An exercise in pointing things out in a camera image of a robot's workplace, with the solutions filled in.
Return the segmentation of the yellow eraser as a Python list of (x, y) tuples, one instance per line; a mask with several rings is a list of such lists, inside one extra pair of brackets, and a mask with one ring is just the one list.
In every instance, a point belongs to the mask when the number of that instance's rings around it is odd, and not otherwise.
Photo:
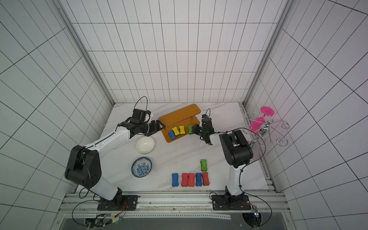
[(181, 134), (181, 135), (184, 135), (184, 134), (186, 133), (186, 131), (185, 131), (185, 127), (184, 127), (184, 126), (180, 126), (180, 127), (179, 127), (179, 130), (180, 130), (180, 134)]
[(172, 131), (174, 132), (174, 134), (176, 135), (176, 136), (179, 136), (181, 133), (180, 133), (180, 131), (179, 131), (179, 129), (177, 128), (177, 127), (173, 127), (172, 128)]

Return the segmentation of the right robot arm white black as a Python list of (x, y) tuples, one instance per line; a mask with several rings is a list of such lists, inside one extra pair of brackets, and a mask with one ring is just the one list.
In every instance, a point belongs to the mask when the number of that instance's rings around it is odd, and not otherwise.
[(230, 166), (229, 180), (225, 186), (224, 200), (228, 206), (245, 201), (245, 192), (242, 191), (239, 182), (242, 165), (250, 164), (254, 154), (250, 144), (246, 140), (242, 130), (237, 128), (232, 131), (215, 132), (211, 118), (204, 114), (201, 123), (195, 125), (193, 133), (208, 145), (221, 146), (224, 157)]

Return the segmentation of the red eraser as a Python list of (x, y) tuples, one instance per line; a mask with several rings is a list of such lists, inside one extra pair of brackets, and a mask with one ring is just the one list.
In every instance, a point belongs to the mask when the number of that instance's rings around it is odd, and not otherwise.
[(194, 187), (195, 186), (195, 174), (194, 173), (189, 173), (188, 174), (188, 186), (189, 187)]
[(210, 185), (208, 172), (203, 172), (202, 173), (202, 179), (203, 179), (203, 185), (204, 186)]
[(181, 182), (182, 187), (188, 187), (188, 178), (189, 175), (187, 173), (182, 173), (182, 182)]

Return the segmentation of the white bowl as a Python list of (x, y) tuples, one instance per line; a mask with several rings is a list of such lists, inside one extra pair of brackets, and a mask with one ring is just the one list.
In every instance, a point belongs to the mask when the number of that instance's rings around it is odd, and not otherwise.
[(148, 154), (153, 150), (155, 141), (151, 137), (142, 137), (136, 143), (136, 150), (141, 154)]

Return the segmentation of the orange wooden two-tier shelf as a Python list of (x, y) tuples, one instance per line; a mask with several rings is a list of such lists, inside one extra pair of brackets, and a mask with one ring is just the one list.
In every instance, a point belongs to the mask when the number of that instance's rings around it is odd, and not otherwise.
[[(174, 142), (175, 140), (179, 140), (184, 136), (188, 135), (188, 126), (200, 124), (196, 115), (201, 112), (199, 107), (196, 104), (190, 104), (184, 108), (178, 109), (176, 111), (170, 112), (164, 116), (159, 117), (159, 120), (166, 125), (166, 128), (162, 130), (162, 134), (167, 143)], [(177, 127), (179, 129), (180, 126), (185, 127), (186, 133), (184, 135), (176, 136), (175, 140), (171, 140), (168, 132), (172, 130), (173, 127)]]

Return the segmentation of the blue eraser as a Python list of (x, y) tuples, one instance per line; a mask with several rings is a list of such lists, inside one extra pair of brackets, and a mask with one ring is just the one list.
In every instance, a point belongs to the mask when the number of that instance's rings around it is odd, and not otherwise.
[(172, 174), (172, 187), (178, 187), (179, 186), (179, 175), (178, 173)]
[(195, 177), (196, 177), (196, 178), (195, 178), (195, 179), (196, 179), (196, 180), (195, 180), (195, 185), (196, 185), (196, 186), (202, 186), (202, 185), (203, 185), (203, 182), (202, 182), (202, 173), (199, 173), (199, 172), (198, 172), (198, 173), (196, 173), (196, 174), (195, 174)]
[(168, 132), (168, 135), (170, 137), (171, 140), (175, 140), (176, 139), (176, 135), (175, 135), (175, 132), (173, 130), (170, 130)]

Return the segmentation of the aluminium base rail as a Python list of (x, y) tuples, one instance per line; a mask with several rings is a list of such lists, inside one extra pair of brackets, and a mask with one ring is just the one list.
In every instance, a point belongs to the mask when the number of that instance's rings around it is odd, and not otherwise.
[(74, 220), (94, 217), (119, 218), (218, 218), (229, 219), (233, 213), (278, 214), (287, 216), (289, 205), (283, 193), (256, 191), (254, 196), (237, 207), (226, 205), (223, 193), (209, 192), (124, 192), (125, 203), (121, 207), (109, 210), (100, 199), (87, 195), (84, 199), (78, 194), (67, 194), (59, 208), (57, 221), (71, 218)]

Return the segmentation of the green eraser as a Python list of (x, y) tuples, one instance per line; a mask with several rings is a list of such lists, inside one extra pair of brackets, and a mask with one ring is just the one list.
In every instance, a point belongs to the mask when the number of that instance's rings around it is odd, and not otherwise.
[(207, 160), (206, 159), (201, 159), (200, 164), (201, 164), (201, 171), (202, 172), (207, 172), (208, 171)]
[(193, 134), (193, 125), (189, 125), (187, 128), (188, 128), (188, 134)]

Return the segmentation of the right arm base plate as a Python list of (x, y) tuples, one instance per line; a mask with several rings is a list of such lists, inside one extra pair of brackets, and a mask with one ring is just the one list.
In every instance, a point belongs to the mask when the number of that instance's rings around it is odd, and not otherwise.
[(216, 211), (251, 210), (252, 206), (247, 195), (211, 195), (212, 208)]

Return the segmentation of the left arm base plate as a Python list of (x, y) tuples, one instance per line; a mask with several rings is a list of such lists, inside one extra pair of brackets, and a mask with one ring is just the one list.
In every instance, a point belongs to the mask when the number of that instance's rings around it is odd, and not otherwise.
[(117, 194), (113, 200), (101, 198), (97, 207), (98, 211), (135, 211), (138, 204), (138, 195)]

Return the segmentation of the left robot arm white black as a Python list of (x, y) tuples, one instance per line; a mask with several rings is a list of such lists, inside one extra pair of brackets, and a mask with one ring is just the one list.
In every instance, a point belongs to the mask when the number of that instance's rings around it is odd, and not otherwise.
[(121, 189), (102, 176), (101, 159), (119, 144), (138, 134), (149, 137), (166, 128), (160, 120), (151, 119), (151, 111), (133, 109), (131, 117), (119, 123), (114, 131), (85, 146), (72, 148), (65, 178), (98, 195), (101, 200), (122, 201)]

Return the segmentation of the blue patterned bowl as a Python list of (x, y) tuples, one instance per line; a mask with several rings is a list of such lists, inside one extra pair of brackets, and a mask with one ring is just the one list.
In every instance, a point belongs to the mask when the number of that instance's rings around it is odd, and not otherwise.
[(131, 167), (132, 174), (137, 178), (147, 176), (152, 170), (152, 162), (147, 157), (140, 157), (136, 159)]

